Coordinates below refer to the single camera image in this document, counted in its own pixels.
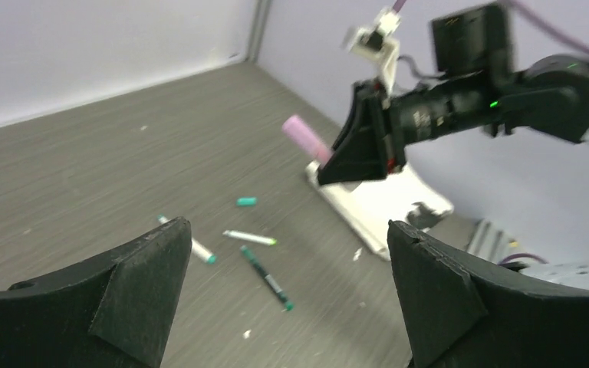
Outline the dark green pen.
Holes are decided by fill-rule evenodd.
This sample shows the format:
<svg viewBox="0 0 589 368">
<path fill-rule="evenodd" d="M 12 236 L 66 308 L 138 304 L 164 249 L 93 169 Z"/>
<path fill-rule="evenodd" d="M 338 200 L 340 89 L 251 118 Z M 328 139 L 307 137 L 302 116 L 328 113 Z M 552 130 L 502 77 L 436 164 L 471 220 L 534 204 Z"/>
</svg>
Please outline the dark green pen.
<svg viewBox="0 0 589 368">
<path fill-rule="evenodd" d="M 278 282 L 271 276 L 269 272 L 264 269 L 255 254 L 246 245 L 242 245 L 240 247 L 240 252 L 255 269 L 261 279 L 268 285 L 271 292 L 277 297 L 277 299 L 279 299 L 285 310 L 291 311 L 294 307 L 294 304 L 291 302 Z"/>
</svg>

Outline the white pen green end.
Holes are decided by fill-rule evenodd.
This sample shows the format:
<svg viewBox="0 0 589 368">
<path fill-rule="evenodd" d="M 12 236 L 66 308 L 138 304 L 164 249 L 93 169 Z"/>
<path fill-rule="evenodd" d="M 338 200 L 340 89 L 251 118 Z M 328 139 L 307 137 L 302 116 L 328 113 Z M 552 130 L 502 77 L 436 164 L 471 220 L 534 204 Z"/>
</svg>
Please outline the white pen green end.
<svg viewBox="0 0 589 368">
<path fill-rule="evenodd" d="M 275 238 L 270 238 L 262 235 L 255 235 L 248 232 L 240 232 L 237 230 L 225 230 L 222 234 L 228 238 L 234 238 L 245 242 L 253 242 L 256 244 L 267 246 L 276 245 L 278 242 Z"/>
</svg>

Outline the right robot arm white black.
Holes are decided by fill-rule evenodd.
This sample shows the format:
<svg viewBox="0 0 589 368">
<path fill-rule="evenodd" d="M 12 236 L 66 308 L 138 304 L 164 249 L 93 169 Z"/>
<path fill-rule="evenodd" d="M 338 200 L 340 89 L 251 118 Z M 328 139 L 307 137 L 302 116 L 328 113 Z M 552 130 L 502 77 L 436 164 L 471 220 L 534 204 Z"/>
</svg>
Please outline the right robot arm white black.
<svg viewBox="0 0 589 368">
<path fill-rule="evenodd" d="M 355 83 L 347 122 L 320 161 L 320 185 L 385 179 L 406 165 L 408 145 L 476 127 L 490 136 L 524 126 L 589 141 L 589 59 L 555 54 L 516 71 L 506 3 L 433 19 L 437 72 L 404 94 L 394 93 L 399 24 L 397 8 L 385 8 L 348 39 L 377 74 Z"/>
</svg>

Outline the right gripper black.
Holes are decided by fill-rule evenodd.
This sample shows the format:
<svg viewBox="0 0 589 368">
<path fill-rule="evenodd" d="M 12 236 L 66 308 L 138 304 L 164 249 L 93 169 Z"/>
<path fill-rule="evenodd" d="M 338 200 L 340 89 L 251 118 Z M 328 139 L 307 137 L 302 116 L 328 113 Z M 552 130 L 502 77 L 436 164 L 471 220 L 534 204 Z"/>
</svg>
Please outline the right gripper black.
<svg viewBox="0 0 589 368">
<path fill-rule="evenodd" d="M 332 157 L 318 170 L 318 183 L 382 180 L 401 173 L 404 165 L 393 147 L 390 109 L 383 106 L 380 85 L 373 80 L 354 83 L 350 119 L 334 143 Z"/>
</svg>

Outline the pink highlighter pen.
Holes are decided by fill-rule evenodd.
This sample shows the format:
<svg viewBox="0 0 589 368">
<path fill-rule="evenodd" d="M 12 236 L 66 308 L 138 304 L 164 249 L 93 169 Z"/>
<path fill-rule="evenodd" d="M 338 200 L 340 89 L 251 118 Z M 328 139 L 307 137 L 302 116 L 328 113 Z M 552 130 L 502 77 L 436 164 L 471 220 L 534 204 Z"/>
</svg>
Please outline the pink highlighter pen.
<svg viewBox="0 0 589 368">
<path fill-rule="evenodd" d="M 281 126 L 282 131 L 312 159 L 325 165 L 332 157 L 332 150 L 298 115 L 289 117 Z"/>
</svg>

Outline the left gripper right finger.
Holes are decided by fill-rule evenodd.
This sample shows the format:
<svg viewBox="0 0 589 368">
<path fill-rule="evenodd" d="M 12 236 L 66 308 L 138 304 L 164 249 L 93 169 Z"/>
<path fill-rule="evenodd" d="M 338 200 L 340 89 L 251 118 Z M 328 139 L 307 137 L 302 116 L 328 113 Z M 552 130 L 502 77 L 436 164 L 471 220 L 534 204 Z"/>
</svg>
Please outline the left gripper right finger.
<svg viewBox="0 0 589 368">
<path fill-rule="evenodd" d="M 392 221 L 414 367 L 589 367 L 589 291 L 477 258 Z"/>
</svg>

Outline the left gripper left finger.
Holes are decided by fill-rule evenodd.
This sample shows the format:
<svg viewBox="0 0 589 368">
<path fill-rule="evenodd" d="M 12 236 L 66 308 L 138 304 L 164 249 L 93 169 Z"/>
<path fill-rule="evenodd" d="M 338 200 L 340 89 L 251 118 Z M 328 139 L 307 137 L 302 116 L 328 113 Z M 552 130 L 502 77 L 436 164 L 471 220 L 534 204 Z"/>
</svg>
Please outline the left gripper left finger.
<svg viewBox="0 0 589 368">
<path fill-rule="evenodd" d="M 178 217 L 0 291 L 0 367 L 158 367 L 191 254 Z"/>
</svg>

